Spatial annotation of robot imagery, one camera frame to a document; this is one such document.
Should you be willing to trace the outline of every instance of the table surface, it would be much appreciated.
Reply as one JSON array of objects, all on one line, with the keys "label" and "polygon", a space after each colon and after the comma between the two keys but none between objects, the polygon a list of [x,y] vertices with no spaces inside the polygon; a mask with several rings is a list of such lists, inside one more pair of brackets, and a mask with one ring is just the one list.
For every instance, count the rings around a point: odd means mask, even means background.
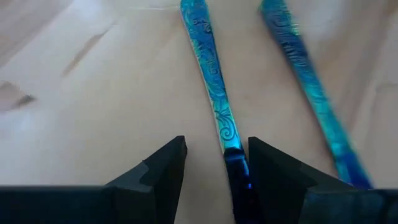
[{"label": "table surface", "polygon": [[[336,175],[307,100],[257,11],[260,0],[207,3],[245,147],[257,136]],[[288,4],[375,186],[397,187],[398,2]],[[0,2],[0,103],[35,99],[12,110],[0,105],[0,184],[105,184],[185,135],[176,223],[233,222],[213,115],[178,5]]]}]

